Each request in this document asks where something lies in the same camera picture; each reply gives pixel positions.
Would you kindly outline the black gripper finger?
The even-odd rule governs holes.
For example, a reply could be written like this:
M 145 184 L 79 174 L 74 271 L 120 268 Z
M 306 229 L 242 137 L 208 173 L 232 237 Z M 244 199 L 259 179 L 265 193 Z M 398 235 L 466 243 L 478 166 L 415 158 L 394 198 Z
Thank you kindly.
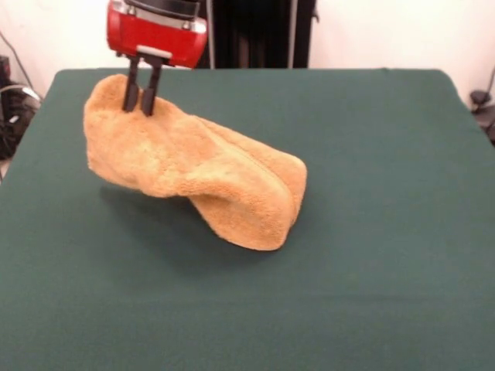
M 140 57 L 129 57 L 128 77 L 125 88 L 125 95 L 122 109 L 125 112 L 132 112 L 138 100 L 139 86 L 137 84 L 138 65 Z
M 161 77 L 162 65 L 156 64 L 152 66 L 152 73 L 148 82 L 148 86 L 143 90 L 141 110 L 145 116 L 152 116 L 155 105 L 155 97 Z

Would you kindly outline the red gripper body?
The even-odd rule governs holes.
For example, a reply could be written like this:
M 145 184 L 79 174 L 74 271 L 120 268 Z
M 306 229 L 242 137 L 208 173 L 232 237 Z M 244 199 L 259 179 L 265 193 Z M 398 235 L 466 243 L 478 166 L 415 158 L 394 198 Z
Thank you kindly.
M 201 1 L 109 1 L 106 39 L 125 56 L 155 56 L 169 66 L 196 67 L 207 44 Z

